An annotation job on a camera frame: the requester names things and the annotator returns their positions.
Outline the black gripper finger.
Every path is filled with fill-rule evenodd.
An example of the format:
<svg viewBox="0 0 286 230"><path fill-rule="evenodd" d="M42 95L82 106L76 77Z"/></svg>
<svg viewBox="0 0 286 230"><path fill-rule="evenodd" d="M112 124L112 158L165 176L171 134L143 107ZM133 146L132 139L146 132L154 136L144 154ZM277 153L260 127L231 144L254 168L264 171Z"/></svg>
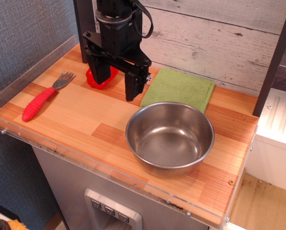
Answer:
<svg viewBox="0 0 286 230"><path fill-rule="evenodd" d="M110 65L102 58L88 55L88 65L97 85L104 83L111 77Z"/></svg>
<svg viewBox="0 0 286 230"><path fill-rule="evenodd" d="M139 94L143 92L145 86L145 78L142 74L128 72L125 74L125 93L126 101L133 101Z"/></svg>

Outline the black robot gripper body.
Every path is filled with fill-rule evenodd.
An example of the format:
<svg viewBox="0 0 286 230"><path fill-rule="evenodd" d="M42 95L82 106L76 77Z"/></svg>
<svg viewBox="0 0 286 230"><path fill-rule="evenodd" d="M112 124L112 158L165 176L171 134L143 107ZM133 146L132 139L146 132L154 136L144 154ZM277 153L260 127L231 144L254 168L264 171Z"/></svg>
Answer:
<svg viewBox="0 0 286 230"><path fill-rule="evenodd" d="M128 13L122 17L109 17L102 13L96 15L100 33L86 31L86 54L102 58L110 66L123 73L144 75L149 78L152 62L141 50L143 35L143 15Z"/></svg>

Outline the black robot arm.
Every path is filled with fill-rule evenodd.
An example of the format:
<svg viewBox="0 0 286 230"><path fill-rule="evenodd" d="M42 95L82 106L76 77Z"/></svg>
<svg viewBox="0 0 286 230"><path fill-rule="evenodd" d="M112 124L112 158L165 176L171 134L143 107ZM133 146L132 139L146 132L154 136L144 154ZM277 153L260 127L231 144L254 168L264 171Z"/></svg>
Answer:
<svg viewBox="0 0 286 230"><path fill-rule="evenodd" d="M111 76L111 68L125 75L126 101L131 102L143 92L150 80L152 62L141 50L142 39L149 38L154 26L143 34L143 15L152 19L138 0L98 0L95 18L100 32L85 32L85 52L92 77L101 85Z"/></svg>

